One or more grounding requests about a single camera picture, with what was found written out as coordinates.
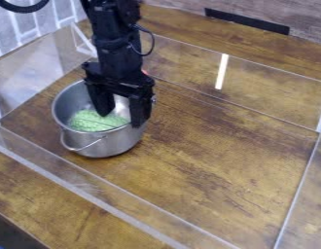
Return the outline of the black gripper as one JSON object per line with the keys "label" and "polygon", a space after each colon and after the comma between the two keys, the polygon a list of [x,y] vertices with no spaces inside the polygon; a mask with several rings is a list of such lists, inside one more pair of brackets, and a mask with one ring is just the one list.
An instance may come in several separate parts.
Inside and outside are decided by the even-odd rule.
{"label": "black gripper", "polygon": [[131,125],[140,127],[152,114],[155,80],[143,72],[139,38],[93,39],[97,60],[84,62],[85,85],[96,112],[105,117],[115,108],[115,94],[128,97]]}

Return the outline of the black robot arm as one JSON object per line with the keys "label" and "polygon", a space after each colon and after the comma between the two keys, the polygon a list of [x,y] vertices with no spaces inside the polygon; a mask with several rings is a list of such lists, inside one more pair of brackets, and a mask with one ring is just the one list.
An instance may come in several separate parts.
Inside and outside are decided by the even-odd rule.
{"label": "black robot arm", "polygon": [[96,62],[84,62],[85,86],[95,109],[105,117],[115,109],[115,96],[128,99],[131,125],[140,127],[152,113],[155,80],[143,72],[137,0],[80,0],[92,27]]}

